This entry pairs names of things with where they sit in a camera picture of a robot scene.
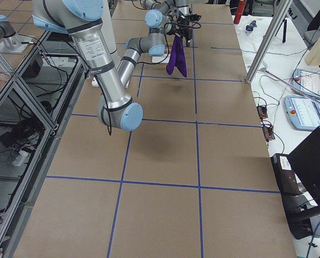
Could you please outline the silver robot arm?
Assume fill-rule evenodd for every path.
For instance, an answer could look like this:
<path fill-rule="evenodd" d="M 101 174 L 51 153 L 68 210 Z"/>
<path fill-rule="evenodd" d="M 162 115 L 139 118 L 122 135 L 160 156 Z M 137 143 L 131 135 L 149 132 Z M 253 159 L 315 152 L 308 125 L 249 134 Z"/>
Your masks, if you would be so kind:
<path fill-rule="evenodd" d="M 112 28 L 103 29 L 110 20 L 104 15 L 103 1 L 33 1 L 35 26 L 71 36 L 88 72 L 93 75 L 102 95 L 98 117 L 109 129 L 125 131 L 137 129 L 143 118 L 142 106 L 133 102 L 125 91 L 140 56 L 162 56 L 166 35 L 176 35 L 190 42 L 192 30 L 199 28 L 200 15 L 190 8 L 191 1 L 140 1 L 147 10 L 145 23 L 149 34 L 126 42 L 126 52 L 115 64 L 107 41 L 114 39 Z"/>
<path fill-rule="evenodd" d="M 158 10 L 163 15 L 167 16 L 171 22 L 184 20 L 188 22 L 198 22 L 201 19 L 201 15 L 195 14 L 192 11 L 192 1 L 187 0 L 142 0 L 138 1 L 142 9 Z"/>

